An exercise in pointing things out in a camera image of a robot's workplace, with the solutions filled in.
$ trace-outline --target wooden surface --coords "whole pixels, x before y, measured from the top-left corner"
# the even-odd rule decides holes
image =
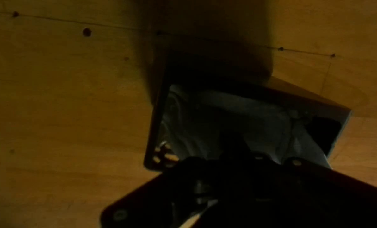
[[[274,77],[352,106],[333,167],[377,186],[377,1],[0,0],[0,227],[97,227],[155,176],[155,30],[262,48]]]

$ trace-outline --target dark object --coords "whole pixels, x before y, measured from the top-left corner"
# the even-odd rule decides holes
[[[91,35],[91,29],[90,28],[85,28],[83,29],[83,35],[85,37],[90,37]]]
[[[20,13],[13,11],[11,18],[18,18],[18,16],[20,16]]]
[[[234,70],[177,66],[166,70],[157,98],[144,157],[147,168],[164,171],[187,157],[217,160],[223,148],[216,144],[216,138],[224,130],[250,134],[250,151],[269,153],[276,162],[296,156],[328,166],[325,157],[330,155],[349,109],[300,92],[300,89],[292,89],[301,94],[293,95],[262,84],[233,80],[238,77]]]
[[[282,166],[225,134],[219,161],[187,158],[110,205],[102,228],[377,227],[377,189],[306,160]]]

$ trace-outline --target small black dot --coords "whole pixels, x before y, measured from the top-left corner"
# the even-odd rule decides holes
[[[83,29],[83,35],[85,35],[85,37],[90,37],[90,35],[91,35],[91,30],[90,30],[90,28],[85,28],[85,29]]]
[[[162,32],[162,30],[157,30],[154,34],[155,34],[155,35],[162,35],[163,32]]]
[[[20,16],[20,13],[13,11],[11,18],[18,18],[18,16]]]

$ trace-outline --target wood grain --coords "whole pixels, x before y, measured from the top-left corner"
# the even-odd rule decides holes
[[[139,37],[0,14],[0,227],[96,227],[155,174]]]
[[[147,65],[159,39],[226,51],[219,60],[238,66],[262,62],[353,108],[333,167],[377,186],[377,1],[5,0],[0,227],[97,227],[105,205],[155,176],[142,161]]]

